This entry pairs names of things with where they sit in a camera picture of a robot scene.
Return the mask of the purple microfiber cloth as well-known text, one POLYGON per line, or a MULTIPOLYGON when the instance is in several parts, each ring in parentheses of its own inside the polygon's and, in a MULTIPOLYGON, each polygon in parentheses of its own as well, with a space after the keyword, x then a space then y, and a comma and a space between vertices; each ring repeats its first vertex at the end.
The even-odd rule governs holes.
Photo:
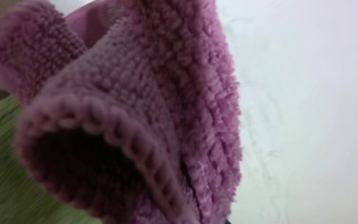
POLYGON ((29 175, 103 223, 224 223, 238 84, 214 1, 100 1, 87 46, 47 1, 0 20, 0 87, 29 175))

